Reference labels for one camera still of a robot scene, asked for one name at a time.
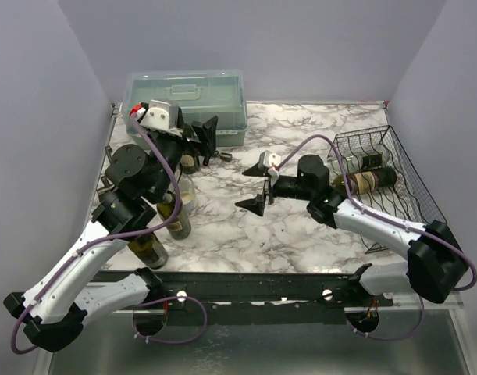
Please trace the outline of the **dark wine bottle maroon label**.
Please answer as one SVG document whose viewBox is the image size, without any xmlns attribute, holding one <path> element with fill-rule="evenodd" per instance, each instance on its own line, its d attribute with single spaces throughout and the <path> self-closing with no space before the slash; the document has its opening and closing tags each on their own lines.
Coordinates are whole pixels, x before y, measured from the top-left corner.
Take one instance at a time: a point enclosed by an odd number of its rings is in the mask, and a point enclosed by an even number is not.
<svg viewBox="0 0 477 375">
<path fill-rule="evenodd" d="M 397 182 L 397 174 L 393 168 L 383 167 L 346 176 L 347 184 L 342 175 L 333 180 L 333 187 L 339 191 L 346 191 L 348 187 L 352 195 L 371 193 L 379 188 L 391 188 Z"/>
</svg>

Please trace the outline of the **dark bottle tan label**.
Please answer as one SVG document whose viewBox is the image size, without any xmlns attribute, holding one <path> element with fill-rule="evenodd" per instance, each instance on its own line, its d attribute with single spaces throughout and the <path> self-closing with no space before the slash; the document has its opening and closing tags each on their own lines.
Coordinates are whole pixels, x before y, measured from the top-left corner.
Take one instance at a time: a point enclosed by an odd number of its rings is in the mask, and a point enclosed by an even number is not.
<svg viewBox="0 0 477 375">
<path fill-rule="evenodd" d="M 176 198 L 173 193 L 166 193 L 161 202 L 156 204 L 158 214 L 163 220 L 167 220 L 174 212 L 176 207 Z M 184 210 L 183 203 L 173 220 L 166 226 L 167 231 L 175 240 L 183 240 L 191 233 L 191 224 L 187 213 Z"/>
</svg>

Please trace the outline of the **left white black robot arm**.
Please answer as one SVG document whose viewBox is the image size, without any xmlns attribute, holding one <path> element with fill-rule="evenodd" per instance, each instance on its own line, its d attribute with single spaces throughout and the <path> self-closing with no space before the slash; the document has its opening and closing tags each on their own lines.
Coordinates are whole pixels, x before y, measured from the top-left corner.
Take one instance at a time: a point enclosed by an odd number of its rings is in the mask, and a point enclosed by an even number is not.
<svg viewBox="0 0 477 375">
<path fill-rule="evenodd" d="M 20 349 L 17 347 L 17 334 L 21 324 L 24 321 L 24 318 L 30 315 L 30 312 L 33 308 L 43 303 L 44 298 L 50 294 L 49 290 L 57 285 L 61 276 L 65 275 L 67 272 L 71 270 L 71 267 L 74 263 L 78 263 L 82 259 L 92 257 L 92 252 L 96 249 L 99 250 L 111 250 L 113 253 L 117 253 L 119 249 L 115 248 L 114 245 L 119 243 L 121 239 L 128 238 L 129 236 L 136 236 L 142 234 L 152 234 L 157 230 L 160 230 L 164 227 L 167 227 L 171 224 L 178 213 L 183 211 L 183 203 L 182 198 L 180 197 L 180 189 L 178 183 L 176 181 L 176 177 L 172 168 L 169 166 L 165 156 L 159 151 L 151 137 L 148 135 L 148 132 L 153 128 L 150 126 L 143 126 L 138 123 L 137 120 L 134 119 L 133 116 L 130 117 L 131 123 L 136 128 L 138 134 L 147 142 L 148 147 L 154 153 L 156 159 L 161 163 L 162 169 L 165 171 L 167 177 L 170 180 L 170 183 L 174 187 L 174 195 L 175 195 L 175 208 L 171 215 L 162 223 L 155 227 L 149 227 L 143 230 L 136 230 L 131 232 L 125 233 L 118 233 L 118 234 L 109 234 L 105 237 L 95 237 L 89 241 L 85 241 L 85 236 L 79 238 L 79 241 L 83 243 L 83 246 L 77 248 L 75 250 L 70 249 L 65 255 L 64 263 L 56 270 L 51 272 L 51 276 L 47 281 L 41 282 L 41 289 L 38 293 L 36 293 L 32 298 L 28 299 L 28 302 L 23 304 L 23 311 L 18 315 L 16 318 L 16 323 L 14 328 L 12 329 L 12 334 L 10 338 L 10 348 L 13 353 L 17 355 L 25 355 L 27 353 L 32 352 L 33 350 L 37 349 L 37 346 L 31 346 L 29 348 Z"/>
</svg>

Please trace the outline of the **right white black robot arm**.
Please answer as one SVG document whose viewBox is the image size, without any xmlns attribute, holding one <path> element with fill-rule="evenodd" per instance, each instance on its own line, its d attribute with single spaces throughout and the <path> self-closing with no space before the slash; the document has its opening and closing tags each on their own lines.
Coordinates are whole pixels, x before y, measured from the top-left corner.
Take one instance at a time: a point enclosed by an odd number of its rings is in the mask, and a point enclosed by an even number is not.
<svg viewBox="0 0 477 375">
<path fill-rule="evenodd" d="M 296 176 L 279 173 L 279 156 L 263 152 L 259 161 L 243 174 L 262 177 L 263 191 L 236 205 L 258 216 L 275 198 L 306 201 L 307 211 L 317 223 L 350 231 L 388 248 L 401 262 L 384 266 L 362 266 L 356 281 L 347 287 L 349 300 L 367 305 L 376 295 L 415 292 L 425 300 L 441 304 L 466 274 L 468 265 L 446 223 L 411 222 L 351 201 L 329 183 L 329 169 L 317 155 L 304 155 Z"/>
</svg>

